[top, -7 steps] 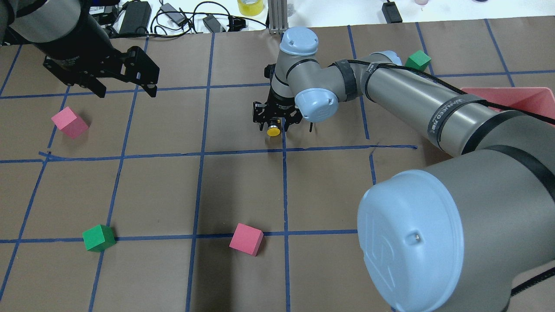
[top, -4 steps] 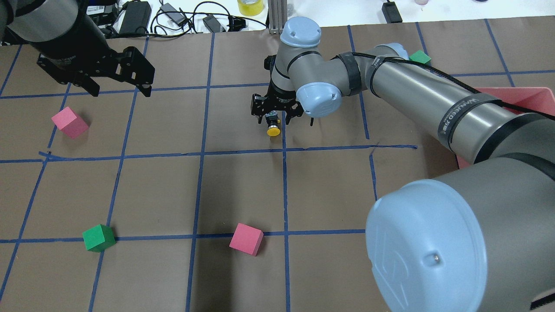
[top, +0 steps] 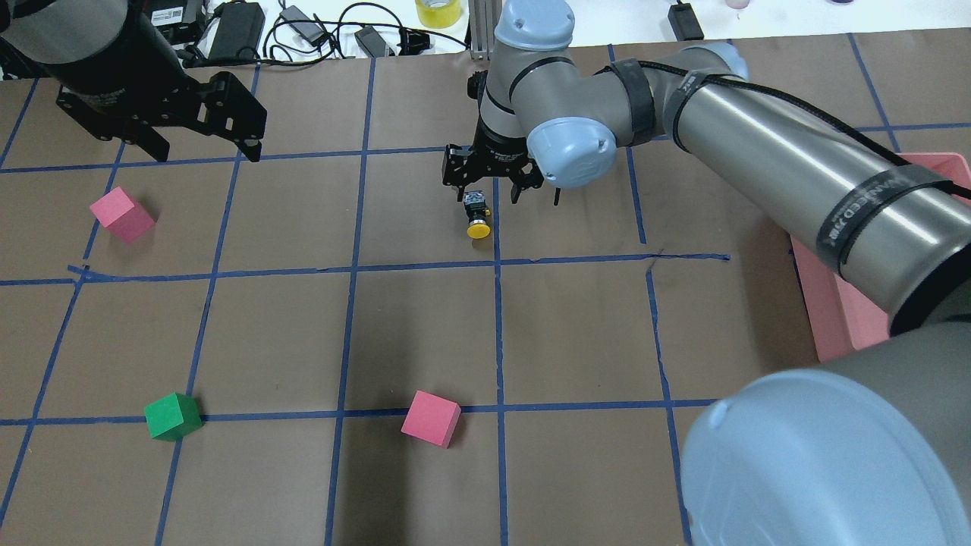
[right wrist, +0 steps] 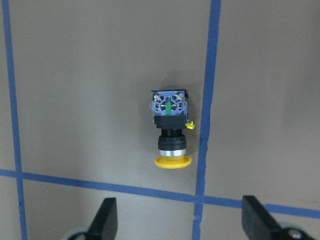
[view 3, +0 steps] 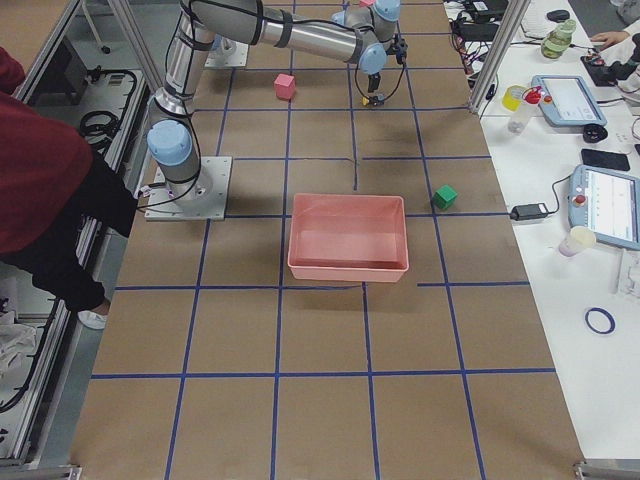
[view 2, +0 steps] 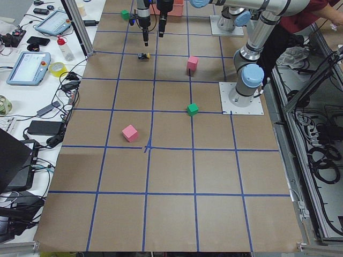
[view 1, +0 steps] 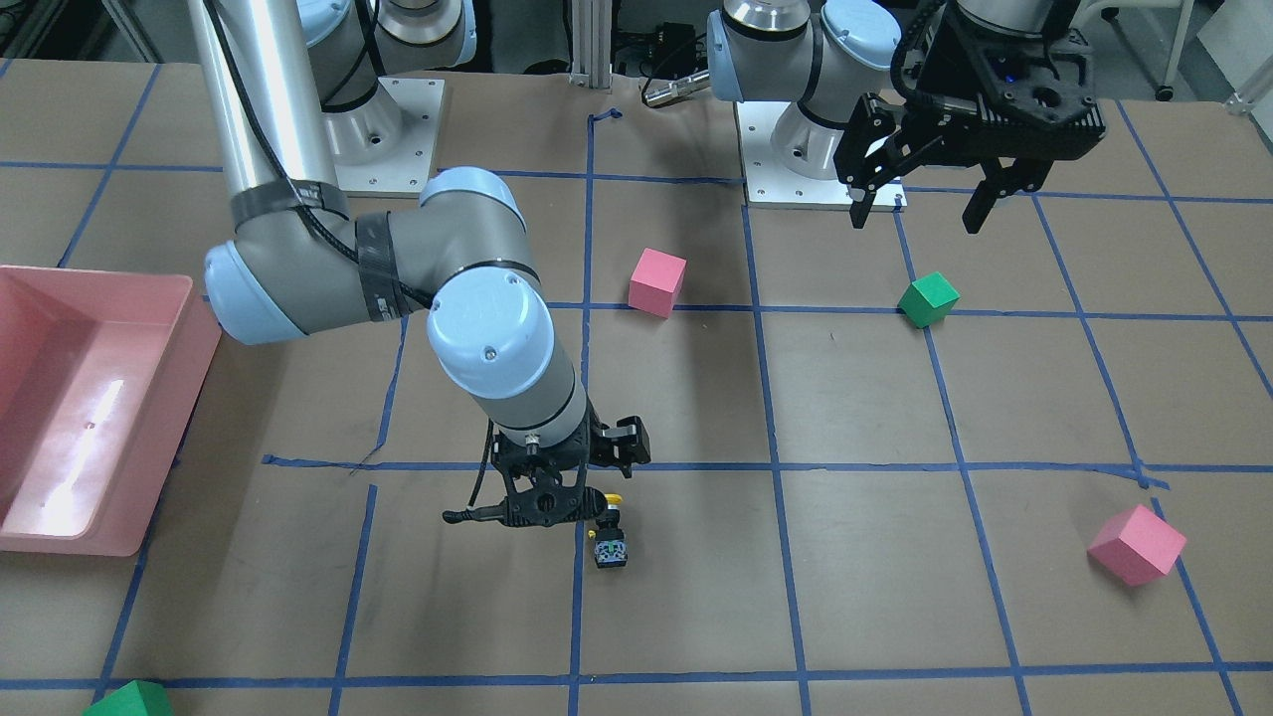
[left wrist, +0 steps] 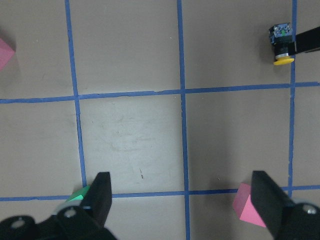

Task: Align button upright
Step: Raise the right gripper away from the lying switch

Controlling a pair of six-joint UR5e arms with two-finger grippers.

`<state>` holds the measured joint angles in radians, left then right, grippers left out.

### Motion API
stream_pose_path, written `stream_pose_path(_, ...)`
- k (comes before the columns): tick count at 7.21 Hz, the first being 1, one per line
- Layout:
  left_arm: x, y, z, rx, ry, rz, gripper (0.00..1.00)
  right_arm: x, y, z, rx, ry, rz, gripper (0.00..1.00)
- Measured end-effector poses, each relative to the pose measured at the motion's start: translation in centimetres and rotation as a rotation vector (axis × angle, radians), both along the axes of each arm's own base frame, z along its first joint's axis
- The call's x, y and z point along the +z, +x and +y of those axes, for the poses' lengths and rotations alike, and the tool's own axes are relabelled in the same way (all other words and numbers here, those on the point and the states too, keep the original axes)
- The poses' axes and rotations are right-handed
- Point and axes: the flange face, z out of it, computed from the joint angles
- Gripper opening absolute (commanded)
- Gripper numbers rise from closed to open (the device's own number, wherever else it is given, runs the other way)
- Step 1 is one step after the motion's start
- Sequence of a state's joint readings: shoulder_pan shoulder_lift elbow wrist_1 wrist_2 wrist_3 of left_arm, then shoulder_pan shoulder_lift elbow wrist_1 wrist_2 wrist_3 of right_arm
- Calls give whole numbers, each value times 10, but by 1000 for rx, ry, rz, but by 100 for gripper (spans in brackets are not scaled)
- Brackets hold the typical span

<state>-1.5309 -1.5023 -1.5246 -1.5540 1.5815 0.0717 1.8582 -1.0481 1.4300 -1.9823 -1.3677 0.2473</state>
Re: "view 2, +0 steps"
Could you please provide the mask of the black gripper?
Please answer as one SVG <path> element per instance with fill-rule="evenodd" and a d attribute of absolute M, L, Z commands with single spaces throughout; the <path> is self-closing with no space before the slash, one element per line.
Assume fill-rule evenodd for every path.
<path fill-rule="evenodd" d="M 146 0 L 137 0 L 137 14 L 139 18 L 148 18 L 150 16 L 150 5 L 153 4 L 154 8 L 159 10 L 159 28 L 158 34 L 159 37 L 164 37 L 164 33 L 166 30 L 167 18 L 168 13 L 173 10 L 174 1 L 173 0 L 157 0 L 157 1 L 146 1 Z M 149 41 L 149 30 L 147 26 L 142 27 L 142 34 L 143 34 L 143 42 L 144 46 L 148 47 Z"/>

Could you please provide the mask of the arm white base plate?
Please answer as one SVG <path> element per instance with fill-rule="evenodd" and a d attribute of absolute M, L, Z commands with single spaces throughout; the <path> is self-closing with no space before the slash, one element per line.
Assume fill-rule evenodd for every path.
<path fill-rule="evenodd" d="M 235 82 L 219 82 L 221 108 L 224 115 L 263 115 L 258 89 L 252 96 L 241 96 Z"/>
<path fill-rule="evenodd" d="M 210 25 L 213 36 L 244 37 L 243 28 L 235 26 L 231 19 L 222 15 L 211 15 Z"/>

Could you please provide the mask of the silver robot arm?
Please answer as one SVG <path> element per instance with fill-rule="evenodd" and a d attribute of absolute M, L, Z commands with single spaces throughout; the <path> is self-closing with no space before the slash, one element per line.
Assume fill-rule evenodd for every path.
<path fill-rule="evenodd" d="M 281 25 L 281 19 L 297 11 L 292 1 L 229 1 L 229 9 L 242 7 L 261 11 L 257 25 L 234 56 L 237 84 L 230 92 L 235 104 L 251 102 L 255 90 L 265 85 L 276 60 L 286 50 L 291 34 Z"/>
<path fill-rule="evenodd" d="M 150 9 L 153 9 L 156 17 L 155 23 L 159 25 L 158 36 L 164 37 L 168 16 L 173 11 L 176 4 L 174 1 L 136 1 L 137 8 L 133 14 L 129 15 L 129 24 L 138 24 L 143 34 L 143 41 L 145 46 L 148 46 L 149 31 L 151 25 Z M 248 1 L 244 4 L 243 1 L 238 1 L 234 4 L 233 1 L 227 3 L 226 1 L 190 1 L 190 4 L 195 8 L 202 8 L 208 4 L 223 6 L 222 14 L 219 23 L 229 25 L 226 29 L 231 32 L 236 27 L 242 27 L 247 24 L 251 18 L 250 10 L 264 11 L 269 5 L 269 1 L 262 1 L 260 4 L 257 1 Z"/>

